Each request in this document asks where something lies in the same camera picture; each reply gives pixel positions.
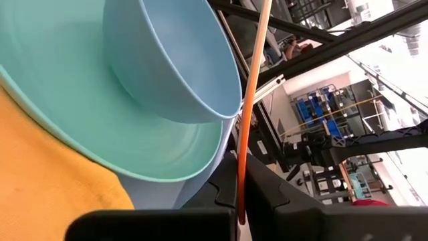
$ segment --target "person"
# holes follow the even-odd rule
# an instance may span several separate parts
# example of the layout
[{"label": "person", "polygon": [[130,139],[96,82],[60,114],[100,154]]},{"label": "person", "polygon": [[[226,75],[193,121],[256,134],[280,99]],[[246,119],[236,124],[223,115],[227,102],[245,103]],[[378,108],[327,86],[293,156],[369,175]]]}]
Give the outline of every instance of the person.
[{"label": "person", "polygon": [[287,60],[291,60],[300,54],[304,54],[310,50],[313,50],[314,46],[312,44],[302,44],[299,46],[297,44],[297,40],[293,39],[292,43],[286,49],[286,58]]}]

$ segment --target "black plastic part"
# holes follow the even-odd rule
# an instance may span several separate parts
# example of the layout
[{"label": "black plastic part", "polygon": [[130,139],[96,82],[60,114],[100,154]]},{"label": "black plastic part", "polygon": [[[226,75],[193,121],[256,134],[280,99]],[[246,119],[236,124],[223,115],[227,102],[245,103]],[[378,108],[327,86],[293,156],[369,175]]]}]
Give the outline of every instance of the black plastic part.
[{"label": "black plastic part", "polygon": [[[65,240],[237,240],[236,167],[227,157],[180,210],[92,212],[70,225]],[[251,155],[245,203],[255,241],[426,240],[428,208],[325,206]]]},{"label": "black plastic part", "polygon": [[368,134],[347,139],[328,136],[294,144],[284,144],[285,165],[311,163],[322,167],[336,166],[349,157],[388,151],[428,147],[428,120],[414,127]]},{"label": "black plastic part", "polygon": [[245,206],[251,237],[258,240],[317,240],[324,205],[247,156]]},{"label": "black plastic part", "polygon": [[426,240],[426,207],[326,206],[322,218],[325,241]]},{"label": "black plastic part", "polygon": [[399,151],[417,147],[428,147],[428,120],[419,125],[386,131],[379,135],[369,134],[360,137],[341,139],[330,137],[322,146],[324,160],[339,164],[349,157],[388,151]]},{"label": "black plastic part", "polygon": [[183,208],[92,212],[70,225],[66,241],[237,240],[236,173],[228,153]]},{"label": "black plastic part", "polygon": [[255,241],[426,240],[426,207],[325,206],[252,156],[247,157],[245,190]]}]

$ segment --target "light blue bowl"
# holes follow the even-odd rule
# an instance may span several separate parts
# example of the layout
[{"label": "light blue bowl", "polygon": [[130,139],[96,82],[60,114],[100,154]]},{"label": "light blue bowl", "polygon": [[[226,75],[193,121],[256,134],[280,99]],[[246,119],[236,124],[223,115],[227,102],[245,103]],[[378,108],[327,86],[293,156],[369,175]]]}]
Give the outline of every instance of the light blue bowl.
[{"label": "light blue bowl", "polygon": [[106,0],[104,47],[125,89],[180,123],[234,117],[241,84],[230,46],[204,0]]}]

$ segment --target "bowl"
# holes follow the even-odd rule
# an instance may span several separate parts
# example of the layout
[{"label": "bowl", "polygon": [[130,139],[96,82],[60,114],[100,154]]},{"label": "bowl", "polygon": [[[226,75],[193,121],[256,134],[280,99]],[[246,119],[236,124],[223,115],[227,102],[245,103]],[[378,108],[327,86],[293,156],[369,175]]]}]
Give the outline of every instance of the bowl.
[{"label": "bowl", "polygon": [[237,115],[239,74],[206,1],[106,0],[103,32],[112,69],[145,108],[180,123]]},{"label": "bowl", "polygon": [[117,173],[196,176],[217,154],[222,123],[176,123],[142,108],[106,62],[103,8],[104,0],[0,0],[1,87],[46,131]]}]

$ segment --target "black metal frame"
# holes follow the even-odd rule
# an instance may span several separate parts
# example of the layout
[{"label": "black metal frame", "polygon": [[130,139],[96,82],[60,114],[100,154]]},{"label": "black metal frame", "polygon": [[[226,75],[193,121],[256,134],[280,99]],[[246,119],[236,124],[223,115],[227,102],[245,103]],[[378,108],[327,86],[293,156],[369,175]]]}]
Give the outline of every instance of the black metal frame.
[{"label": "black metal frame", "polygon": [[[230,15],[236,15],[252,21],[258,21],[260,17],[260,13],[256,11],[230,4],[224,0],[208,0],[208,2],[217,14],[222,14],[222,11],[224,11]],[[406,7],[396,10],[371,23],[364,22],[360,26],[354,27],[340,36],[335,36],[327,31],[316,28],[307,29],[300,25],[288,23],[281,19],[271,17],[269,26],[293,33],[300,37],[312,39],[322,43],[323,45],[315,48],[311,52],[262,72],[259,75],[257,87],[261,88],[262,86],[269,84],[276,76],[281,74],[284,75],[286,80],[298,76],[299,74],[303,74],[304,72],[331,62],[332,60],[346,55],[353,50],[357,50],[367,44],[397,33],[398,31],[415,25],[425,19],[428,19],[427,0],[420,0],[408,4]],[[248,67],[239,51],[239,46],[237,46],[234,41],[233,34],[230,32],[227,22],[224,18],[220,18],[220,20],[223,24],[223,28],[226,30],[226,35],[229,38],[229,41],[232,43],[233,53],[241,76],[243,92],[245,93],[249,73]],[[253,112],[258,120],[259,128],[267,141],[266,146],[268,147],[268,151],[271,151],[274,157],[279,162],[282,162],[284,160],[282,143],[263,103],[257,103],[253,108]]]}]

